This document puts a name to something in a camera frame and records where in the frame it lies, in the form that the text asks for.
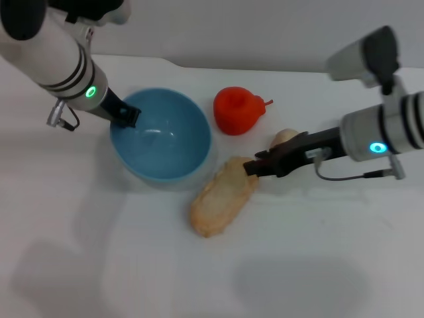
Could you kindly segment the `beige round bun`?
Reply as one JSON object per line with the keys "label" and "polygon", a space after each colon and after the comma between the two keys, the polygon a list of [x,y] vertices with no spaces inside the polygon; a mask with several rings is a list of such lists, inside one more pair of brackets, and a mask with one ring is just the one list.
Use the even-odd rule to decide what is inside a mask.
{"label": "beige round bun", "polygon": [[281,143],[287,142],[297,135],[299,135],[299,132],[294,129],[283,129],[275,135],[274,139],[270,144],[270,148],[273,148]]}

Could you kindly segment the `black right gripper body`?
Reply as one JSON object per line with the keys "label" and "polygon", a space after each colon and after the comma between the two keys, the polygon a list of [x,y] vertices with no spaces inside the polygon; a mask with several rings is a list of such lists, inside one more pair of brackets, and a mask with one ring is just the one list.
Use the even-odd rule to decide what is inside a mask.
{"label": "black right gripper body", "polygon": [[346,156],[338,127],[311,134],[300,132],[291,140],[270,149],[272,150],[272,172],[278,178],[302,166],[312,164],[313,159],[308,157],[308,152],[324,150],[327,153],[326,159],[330,160]]}

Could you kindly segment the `blue bowl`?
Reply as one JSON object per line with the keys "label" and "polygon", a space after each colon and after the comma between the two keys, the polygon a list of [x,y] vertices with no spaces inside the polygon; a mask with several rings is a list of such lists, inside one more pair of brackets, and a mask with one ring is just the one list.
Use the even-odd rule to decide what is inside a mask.
{"label": "blue bowl", "polygon": [[180,182],[206,165],[213,135],[205,113],[188,96],[148,88],[125,98],[141,111],[133,128],[110,126],[110,139],[123,165],[157,183]]}

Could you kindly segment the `tan ridged shrimp toy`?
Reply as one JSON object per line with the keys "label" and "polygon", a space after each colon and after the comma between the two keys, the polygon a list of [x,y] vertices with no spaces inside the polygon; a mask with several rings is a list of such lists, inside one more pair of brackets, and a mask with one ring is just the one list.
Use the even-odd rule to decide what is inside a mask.
{"label": "tan ridged shrimp toy", "polygon": [[197,234],[208,238],[222,233],[237,217],[258,186],[243,164],[249,157],[229,158],[193,200],[190,223]]}

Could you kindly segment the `red pear toy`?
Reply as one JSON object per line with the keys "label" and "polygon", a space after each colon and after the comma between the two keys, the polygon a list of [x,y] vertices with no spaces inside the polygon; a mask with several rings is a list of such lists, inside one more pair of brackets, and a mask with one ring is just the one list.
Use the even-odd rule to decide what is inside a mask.
{"label": "red pear toy", "polygon": [[238,136],[247,133],[273,102],[272,99],[265,101],[243,87],[226,87],[214,98],[213,115],[223,133]]}

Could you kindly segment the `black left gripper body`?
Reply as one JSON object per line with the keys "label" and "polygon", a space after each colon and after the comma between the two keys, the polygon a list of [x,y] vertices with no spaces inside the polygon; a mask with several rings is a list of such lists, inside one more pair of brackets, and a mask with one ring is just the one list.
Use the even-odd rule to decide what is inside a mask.
{"label": "black left gripper body", "polygon": [[121,113],[127,105],[115,93],[107,88],[100,104],[95,108],[95,115],[118,125],[127,124],[127,116]]}

